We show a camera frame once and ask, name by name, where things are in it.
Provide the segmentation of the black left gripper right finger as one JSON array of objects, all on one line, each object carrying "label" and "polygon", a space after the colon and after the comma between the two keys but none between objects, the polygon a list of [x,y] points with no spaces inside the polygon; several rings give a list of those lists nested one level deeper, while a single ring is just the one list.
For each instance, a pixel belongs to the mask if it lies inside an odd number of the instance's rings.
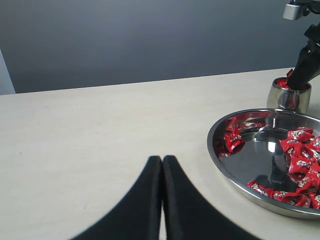
[{"label": "black left gripper right finger", "polygon": [[163,210],[168,240],[257,240],[215,209],[189,180],[177,158],[163,167]]}]

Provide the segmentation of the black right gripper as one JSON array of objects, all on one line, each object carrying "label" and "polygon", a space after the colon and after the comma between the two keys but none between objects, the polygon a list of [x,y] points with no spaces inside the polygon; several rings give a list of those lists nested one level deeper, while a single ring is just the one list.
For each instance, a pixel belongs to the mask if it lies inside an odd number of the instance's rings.
[{"label": "black right gripper", "polygon": [[320,24],[312,24],[304,35],[308,38],[307,44],[300,51],[293,72],[287,77],[287,85],[293,90],[301,90],[320,74]]}]

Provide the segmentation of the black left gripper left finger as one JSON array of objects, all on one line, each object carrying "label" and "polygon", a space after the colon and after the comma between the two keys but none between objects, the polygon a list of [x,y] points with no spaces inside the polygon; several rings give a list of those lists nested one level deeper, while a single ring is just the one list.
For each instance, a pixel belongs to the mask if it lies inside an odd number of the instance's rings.
[{"label": "black left gripper left finger", "polygon": [[158,240],[161,224],[163,165],[150,156],[139,177],[104,217],[75,240]]}]

